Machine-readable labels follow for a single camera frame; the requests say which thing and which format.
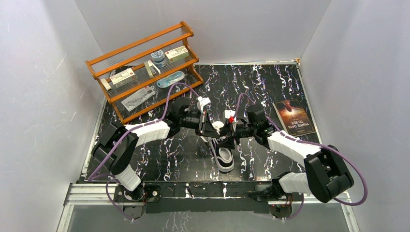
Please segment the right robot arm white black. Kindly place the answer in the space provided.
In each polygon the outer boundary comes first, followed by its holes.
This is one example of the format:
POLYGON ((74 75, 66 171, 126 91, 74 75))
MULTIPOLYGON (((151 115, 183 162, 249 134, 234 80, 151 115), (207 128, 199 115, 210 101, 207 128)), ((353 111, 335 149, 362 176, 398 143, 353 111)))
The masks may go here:
POLYGON ((242 138, 253 137, 260 145, 277 151, 304 168, 303 173, 287 172, 272 180, 269 190, 278 200, 285 200, 292 193, 310 194, 322 203, 334 200, 353 187, 354 180, 345 160, 338 150, 322 144, 310 144, 280 130, 266 116, 262 107, 251 105, 247 119, 237 119, 234 111, 226 110, 225 122, 214 122, 219 138, 213 139, 216 154, 222 154, 224 166, 221 171, 229 172, 231 163, 226 155, 235 149, 242 138))

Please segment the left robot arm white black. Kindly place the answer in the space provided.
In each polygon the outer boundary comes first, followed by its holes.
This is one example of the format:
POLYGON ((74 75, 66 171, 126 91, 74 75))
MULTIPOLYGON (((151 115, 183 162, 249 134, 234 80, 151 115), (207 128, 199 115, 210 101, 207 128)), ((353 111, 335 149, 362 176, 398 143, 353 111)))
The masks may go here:
POLYGON ((181 128, 194 129, 202 137, 218 138, 219 134, 210 123, 205 106, 208 97, 198 97, 197 109, 190 110, 189 100, 181 98, 172 102, 163 119, 134 125, 130 129, 121 124, 110 124, 109 130, 92 149, 92 156, 101 167, 109 170, 126 189, 132 201, 143 198, 145 189, 141 178, 130 165, 134 150, 143 144, 171 138, 181 128))

